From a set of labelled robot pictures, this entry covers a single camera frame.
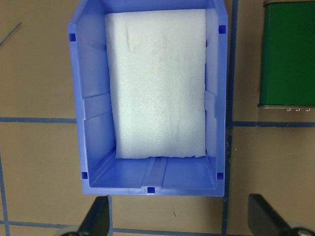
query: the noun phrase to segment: green container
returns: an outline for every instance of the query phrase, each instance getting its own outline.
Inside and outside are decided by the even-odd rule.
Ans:
[[[265,1],[260,104],[315,106],[315,1]]]

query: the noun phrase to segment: blue tape line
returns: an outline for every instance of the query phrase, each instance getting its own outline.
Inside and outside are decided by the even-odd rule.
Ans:
[[[115,233],[125,234],[142,234],[142,235],[167,235],[167,236],[223,236],[220,234],[210,233],[190,233],[190,232],[178,232],[178,231],[156,231],[156,230],[134,230],[134,229],[120,229],[113,228]]]
[[[75,124],[74,118],[27,118],[27,117],[0,117],[0,122],[21,122],[21,123],[67,123]]]
[[[5,199],[5,189],[4,189],[4,179],[3,179],[3,171],[2,171],[1,154],[0,154],[0,190],[1,190],[1,201],[2,201],[5,234],[6,234],[6,236],[10,236],[10,228],[9,228],[9,224],[8,224],[8,210],[6,207],[6,199]]]
[[[232,18],[231,18],[231,38],[230,38],[230,58],[229,58],[229,74],[227,81],[227,111],[226,121],[232,122],[233,118],[233,94],[234,94],[234,71],[235,71],[235,52],[236,52],[236,34],[237,34],[237,18],[238,18],[238,0],[233,0],[232,3]],[[224,197],[222,209],[221,233],[226,235],[228,221],[228,200],[230,186],[230,158],[232,136],[227,137],[228,147],[226,148],[225,159],[225,180],[224,180]]]
[[[225,184],[224,184],[224,197],[223,197],[223,209],[222,209],[222,229],[221,229],[222,235],[226,235],[226,231],[227,231],[232,136],[229,135],[226,141],[227,141],[227,148],[226,148],[226,159],[225,159]]]
[[[21,26],[21,24],[22,24],[22,22],[18,23],[18,24],[6,35],[6,37],[5,37],[3,40],[1,40],[1,42],[0,42],[0,47],[1,47],[1,46],[3,45],[3,43],[5,43],[6,40],[18,29],[18,27]]]
[[[235,51],[236,51],[236,32],[237,32],[237,14],[238,0],[233,0],[232,5],[232,24],[231,24],[231,40],[230,40],[230,58],[229,58],[229,74],[227,83],[227,111],[226,119],[232,121],[233,113],[233,91],[234,91],[234,71],[235,71]]]
[[[234,121],[229,127],[315,128],[315,122]]]
[[[71,225],[56,225],[56,224],[33,223],[33,222],[23,222],[23,221],[8,221],[8,224],[15,225],[15,226],[30,226],[30,227],[40,227],[40,228],[53,228],[53,229],[62,229],[62,228],[71,226]]]
[[[113,207],[112,207],[112,196],[108,195],[108,205],[109,205],[109,230],[108,235],[113,236]]]

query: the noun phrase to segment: small square notch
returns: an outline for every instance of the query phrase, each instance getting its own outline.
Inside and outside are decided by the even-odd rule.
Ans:
[[[226,33],[226,25],[220,25],[219,26],[219,34]]]
[[[224,173],[218,172],[218,173],[217,173],[217,179],[219,179],[219,180],[224,179]]]
[[[70,42],[75,42],[75,41],[76,41],[75,33],[70,33],[70,34],[69,34],[69,41],[70,41]]]
[[[82,179],[88,179],[88,173],[87,172],[82,172]]]
[[[148,193],[156,193],[156,188],[148,187]]]

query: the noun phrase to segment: plastic bin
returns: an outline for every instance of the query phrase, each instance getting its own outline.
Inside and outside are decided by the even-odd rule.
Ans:
[[[116,159],[104,16],[207,9],[207,156]],[[223,0],[81,0],[68,25],[84,194],[224,195],[227,13]]]

